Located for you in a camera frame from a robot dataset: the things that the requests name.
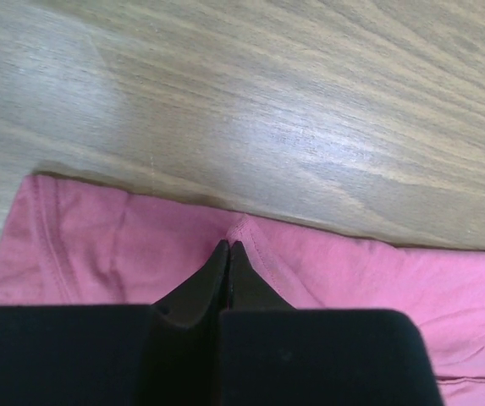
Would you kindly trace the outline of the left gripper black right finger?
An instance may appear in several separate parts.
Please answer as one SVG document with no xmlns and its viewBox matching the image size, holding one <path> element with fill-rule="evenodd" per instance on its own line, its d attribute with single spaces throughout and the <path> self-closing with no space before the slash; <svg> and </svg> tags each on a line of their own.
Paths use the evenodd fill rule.
<svg viewBox="0 0 485 406">
<path fill-rule="evenodd" d="M 416 326 L 395 310 L 297 310 L 242 243 L 220 318 L 224 405 L 440 405 Z"/>
</svg>

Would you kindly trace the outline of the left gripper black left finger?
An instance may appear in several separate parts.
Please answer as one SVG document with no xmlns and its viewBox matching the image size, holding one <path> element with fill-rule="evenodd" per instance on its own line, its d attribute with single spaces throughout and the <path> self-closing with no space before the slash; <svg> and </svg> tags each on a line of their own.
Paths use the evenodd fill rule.
<svg viewBox="0 0 485 406">
<path fill-rule="evenodd" d="M 208 405 L 229 246 L 154 304 L 0 306 L 0 405 Z"/>
</svg>

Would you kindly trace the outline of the pink t-shirt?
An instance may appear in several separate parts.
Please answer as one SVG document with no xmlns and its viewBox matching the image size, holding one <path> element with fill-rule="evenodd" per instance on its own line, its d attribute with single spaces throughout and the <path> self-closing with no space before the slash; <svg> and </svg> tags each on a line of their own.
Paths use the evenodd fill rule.
<svg viewBox="0 0 485 406">
<path fill-rule="evenodd" d="M 485 405 L 485 252 L 395 248 L 31 175 L 0 238 L 0 305 L 151 304 L 221 240 L 298 308 L 390 308 L 420 328 L 448 405 Z"/>
</svg>

